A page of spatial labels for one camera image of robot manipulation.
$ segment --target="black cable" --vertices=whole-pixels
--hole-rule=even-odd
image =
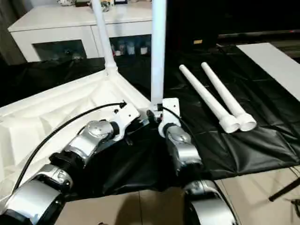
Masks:
[[[295,167],[295,166],[293,166],[292,167],[295,171],[297,171],[298,172],[298,175],[297,175],[297,177],[299,177],[300,176],[300,171]]]
[[[120,107],[122,107],[123,105],[126,105],[126,103],[111,103],[111,104],[106,104],[106,105],[101,105],[101,106],[97,106],[93,109],[90,109],[88,111],[85,111],[75,117],[73,117],[72,119],[68,120],[67,122],[65,122],[64,124],[62,124],[61,126],[59,126],[58,128],[56,128],[54,131],[52,131],[52,133],[50,133],[33,151],[33,153],[30,155],[30,157],[28,158],[25,166],[23,167],[21,173],[20,173],[20,176],[18,177],[18,180],[16,181],[15,183],[15,186],[14,186],[14,189],[13,189],[13,192],[15,192],[19,186],[20,186],[20,183],[30,165],[30,163],[32,162],[33,158],[36,156],[36,154],[38,153],[38,151],[46,144],[47,141],[49,141],[54,135],[56,135],[60,130],[62,130],[64,127],[66,127],[67,125],[69,125],[70,123],[72,123],[73,121],[75,121],[76,119],[82,117],[82,116],[85,116],[86,114],[89,114],[93,111],[96,111],[96,110],[99,110],[99,109],[102,109],[102,108],[106,108],[106,107],[110,107],[110,106],[115,106],[115,105],[119,105]]]
[[[296,176],[297,178],[299,178],[299,175],[298,175],[292,168],[289,167],[289,169],[292,171],[293,174],[295,174],[295,176]]]
[[[79,135],[79,134],[83,131],[83,129],[85,129],[85,126],[83,126],[83,127],[77,132],[77,135]]]
[[[291,200],[291,203],[295,206],[296,215],[300,218],[300,199]]]
[[[191,134],[193,140],[194,140],[194,143],[196,145],[196,148],[199,149],[199,146],[198,146],[198,143],[196,141],[196,136],[194,135],[194,133],[192,132],[191,128],[188,126],[188,124],[182,120],[182,118],[180,116],[178,116],[176,113],[174,113],[172,110],[168,109],[168,108],[165,108],[165,107],[162,107],[164,110],[168,111],[169,113],[171,113],[173,116],[175,116],[183,125],[184,127],[188,130],[188,132]]]

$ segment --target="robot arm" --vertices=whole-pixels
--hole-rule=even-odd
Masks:
[[[0,224],[53,225],[65,205],[64,194],[80,182],[89,160],[121,140],[127,126],[139,116],[128,104],[110,121],[90,121],[60,153],[50,156],[50,164],[10,196]]]
[[[213,181],[199,177],[203,170],[202,160],[190,135],[181,128],[179,115],[178,99],[163,99],[162,121],[158,130],[166,139],[174,170],[185,191],[185,224],[237,225],[234,213],[221,190]]]

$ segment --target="pipe end cap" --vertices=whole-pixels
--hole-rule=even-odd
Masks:
[[[257,125],[255,119],[249,113],[244,113],[242,115],[239,115],[236,119],[240,123],[241,131],[250,131],[254,129]]]
[[[219,124],[223,128],[223,130],[230,134],[233,133],[234,131],[237,131],[240,128],[239,121],[232,115],[228,115],[223,117]]]

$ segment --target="tiled floor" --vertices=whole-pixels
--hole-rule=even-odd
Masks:
[[[296,179],[289,169],[217,181],[241,225],[300,224],[286,199],[300,198],[300,187],[275,202],[268,197]],[[68,203],[56,225],[182,225],[182,191],[142,191]]]

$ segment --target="white plastic pipe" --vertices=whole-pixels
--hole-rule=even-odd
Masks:
[[[184,65],[180,65],[179,69],[212,110],[215,116],[219,119],[219,123],[224,131],[226,133],[232,133],[239,129],[240,125],[237,119],[229,114],[229,112],[215,99],[215,97],[213,97],[213,95],[200,83],[200,81],[198,81]]]
[[[220,81],[218,76],[209,67],[206,62],[201,64],[206,75],[209,77],[212,84],[215,86],[221,98],[224,100],[230,112],[237,118],[240,124],[241,131],[249,131],[256,127],[255,119],[240,106],[238,101],[233,97],[230,91]]]
[[[151,104],[163,102],[167,0],[152,2]]]
[[[113,51],[107,34],[106,24],[104,21],[100,0],[92,0],[92,6],[97,20],[101,46],[102,46],[104,59],[105,59],[105,68],[109,75],[114,75],[116,74],[118,68],[113,58]]]

